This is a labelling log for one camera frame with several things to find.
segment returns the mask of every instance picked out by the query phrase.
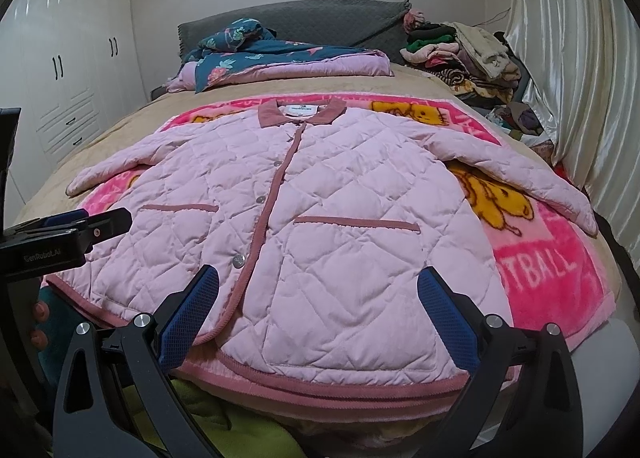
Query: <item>headboard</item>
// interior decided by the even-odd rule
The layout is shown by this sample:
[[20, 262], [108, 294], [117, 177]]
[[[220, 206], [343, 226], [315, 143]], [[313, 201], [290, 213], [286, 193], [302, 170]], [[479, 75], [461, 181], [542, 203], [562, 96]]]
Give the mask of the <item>headboard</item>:
[[409, 0], [301, 0], [241, 8], [181, 24], [180, 57], [236, 19], [254, 18], [275, 30], [278, 39], [382, 50], [392, 62], [404, 64], [402, 18], [410, 8]]

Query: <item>blue gripper pad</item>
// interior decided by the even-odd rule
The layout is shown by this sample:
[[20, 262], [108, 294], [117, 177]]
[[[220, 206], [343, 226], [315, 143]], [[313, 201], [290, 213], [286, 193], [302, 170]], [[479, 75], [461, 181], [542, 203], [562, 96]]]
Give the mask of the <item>blue gripper pad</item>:
[[84, 218], [88, 218], [89, 213], [84, 209], [76, 209], [75, 211], [69, 211], [68, 213], [56, 214], [55, 216], [49, 216], [45, 218], [43, 227], [55, 227], [58, 225], [66, 225], [68, 223], [77, 222]]
[[418, 298], [454, 364], [473, 375], [480, 365], [478, 337], [431, 273], [430, 267], [424, 268], [418, 275]]
[[193, 285], [189, 295], [160, 334], [158, 363], [163, 373], [178, 368], [198, 335], [218, 297], [220, 278], [210, 266]]

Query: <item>pink quilted jacket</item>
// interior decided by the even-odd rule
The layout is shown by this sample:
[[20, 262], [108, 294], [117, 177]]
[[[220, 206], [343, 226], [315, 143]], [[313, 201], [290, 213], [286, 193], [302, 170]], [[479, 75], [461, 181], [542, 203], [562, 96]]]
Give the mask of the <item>pink quilted jacket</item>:
[[337, 99], [306, 122], [270, 101], [152, 134], [83, 170], [70, 196], [152, 166], [114, 205], [132, 213], [130, 232], [48, 279], [121, 325], [211, 264], [220, 294], [187, 375], [324, 398], [450, 391], [465, 375], [418, 300], [420, 270], [433, 265], [511, 323], [480, 220], [442, 163], [453, 158], [596, 233], [583, 194], [509, 148]]

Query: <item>curtain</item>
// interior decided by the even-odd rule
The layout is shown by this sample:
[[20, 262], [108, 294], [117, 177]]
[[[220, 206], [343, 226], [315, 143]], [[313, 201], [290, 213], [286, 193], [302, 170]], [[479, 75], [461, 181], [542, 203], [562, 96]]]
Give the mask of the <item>curtain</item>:
[[640, 270], [640, 30], [623, 0], [513, 0], [506, 34], [569, 178]]

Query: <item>white wardrobe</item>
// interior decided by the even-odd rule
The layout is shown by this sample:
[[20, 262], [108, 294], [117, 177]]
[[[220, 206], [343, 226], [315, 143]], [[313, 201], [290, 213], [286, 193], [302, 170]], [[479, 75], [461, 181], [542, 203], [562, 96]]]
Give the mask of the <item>white wardrobe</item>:
[[56, 166], [146, 103], [130, 0], [14, 0], [0, 21], [0, 107], [22, 108], [5, 225]]

